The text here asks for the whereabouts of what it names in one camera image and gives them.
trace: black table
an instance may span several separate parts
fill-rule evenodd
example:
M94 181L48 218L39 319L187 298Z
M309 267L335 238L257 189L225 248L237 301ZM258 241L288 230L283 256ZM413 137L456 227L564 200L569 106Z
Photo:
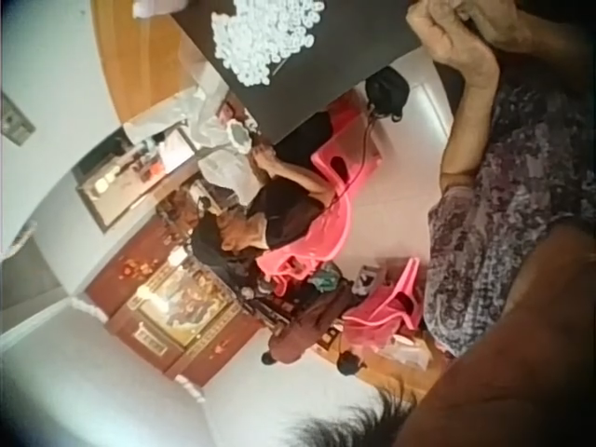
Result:
M312 48L291 56L269 86L245 87L215 59L211 13L234 14L232 0L195 0L173 15L230 89L276 143L356 84L420 46L405 21L410 0L326 0L312 30ZM440 68L452 107L461 95L458 74Z

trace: black cord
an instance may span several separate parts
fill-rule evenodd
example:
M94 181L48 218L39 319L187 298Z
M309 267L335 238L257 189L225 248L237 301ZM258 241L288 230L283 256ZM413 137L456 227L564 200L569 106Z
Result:
M374 111L371 111L367 118L366 129L364 130L364 136L362 137L362 158L360 160L360 167L354 178L350 179L350 181L345 185L344 191L338 196L336 196L332 203L330 203L323 212L329 210L333 205L335 205L340 198L342 198L345 193L347 193L350 187L354 184L354 182L358 179L362 171L364 170L364 166L366 165L366 155L368 152L368 140L371 135L371 131L373 130L374 124L378 121L378 117L374 114Z

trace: pile of white beads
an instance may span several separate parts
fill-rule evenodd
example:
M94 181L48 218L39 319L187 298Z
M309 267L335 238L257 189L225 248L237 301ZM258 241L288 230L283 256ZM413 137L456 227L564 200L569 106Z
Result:
M236 16L211 15L215 57L245 86L269 85L270 64L315 44L319 0L234 0Z

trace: electrical outlet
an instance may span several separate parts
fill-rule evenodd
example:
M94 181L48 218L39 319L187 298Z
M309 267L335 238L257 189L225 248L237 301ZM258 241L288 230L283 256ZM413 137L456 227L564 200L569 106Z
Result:
M2 134L18 146L23 146L34 132L35 126L3 91Z

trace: hand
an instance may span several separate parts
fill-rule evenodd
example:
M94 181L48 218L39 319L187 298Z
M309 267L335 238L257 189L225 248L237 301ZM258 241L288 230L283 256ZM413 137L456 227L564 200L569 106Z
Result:
M494 47L524 52L530 46L530 33L524 14L515 0L451 0L452 6L472 18L482 37Z
M267 144L257 144L252 148L252 157L259 168L266 171L269 175L275 174L275 169L279 166L279 160L273 147Z
M406 20L435 61L460 72L471 87L492 88L499 77L493 52L464 26L453 0L420 0Z

